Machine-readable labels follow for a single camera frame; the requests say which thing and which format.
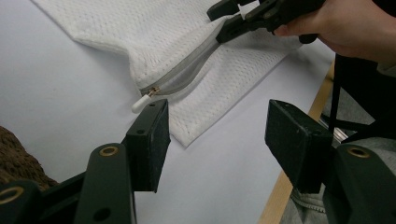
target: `white mesh laundry bag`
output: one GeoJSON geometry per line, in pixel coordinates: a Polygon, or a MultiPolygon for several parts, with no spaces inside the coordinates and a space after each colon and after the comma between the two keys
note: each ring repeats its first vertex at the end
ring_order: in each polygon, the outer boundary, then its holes
{"type": "Polygon", "coordinates": [[[128,55],[135,87],[144,99],[168,99],[170,132],[185,147],[301,46],[265,29],[219,45],[230,17],[206,15],[219,0],[32,1],[72,39],[128,55]]]}

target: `zipper pull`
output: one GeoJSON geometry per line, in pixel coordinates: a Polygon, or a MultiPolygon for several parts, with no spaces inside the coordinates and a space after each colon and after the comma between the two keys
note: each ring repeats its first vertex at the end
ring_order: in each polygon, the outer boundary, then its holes
{"type": "Polygon", "coordinates": [[[142,112],[143,108],[151,102],[151,97],[160,91],[159,87],[153,87],[148,91],[148,94],[145,94],[140,100],[132,105],[132,112],[134,114],[138,114],[142,112]]]}

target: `zipper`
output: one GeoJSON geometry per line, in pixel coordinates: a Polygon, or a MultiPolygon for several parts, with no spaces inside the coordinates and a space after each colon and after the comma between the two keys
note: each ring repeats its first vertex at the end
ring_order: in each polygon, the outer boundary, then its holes
{"type": "Polygon", "coordinates": [[[212,34],[191,54],[184,58],[178,65],[166,73],[156,82],[140,90],[142,98],[132,105],[132,112],[140,113],[143,108],[157,97],[171,95],[183,90],[190,85],[207,59],[220,46],[216,35],[222,27],[222,23],[212,34]]]}

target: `brown fabric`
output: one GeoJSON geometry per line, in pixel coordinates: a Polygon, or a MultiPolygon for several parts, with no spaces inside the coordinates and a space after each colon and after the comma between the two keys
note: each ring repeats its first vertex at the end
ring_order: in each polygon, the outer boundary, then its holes
{"type": "Polygon", "coordinates": [[[14,133],[0,126],[0,186],[22,179],[35,181],[41,190],[58,184],[44,173],[37,159],[25,151],[14,133]]]}

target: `white table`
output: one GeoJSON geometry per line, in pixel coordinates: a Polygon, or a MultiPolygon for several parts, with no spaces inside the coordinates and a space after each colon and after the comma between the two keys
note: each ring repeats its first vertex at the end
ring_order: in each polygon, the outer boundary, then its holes
{"type": "MultiPolygon", "coordinates": [[[[26,0],[0,0],[0,28],[0,125],[48,176],[80,174],[134,122],[127,58],[72,41],[26,0]]],[[[158,192],[136,193],[138,223],[256,223],[280,172],[264,142],[268,101],[307,112],[333,57],[303,46],[188,148],[171,138],[158,192]]]]}

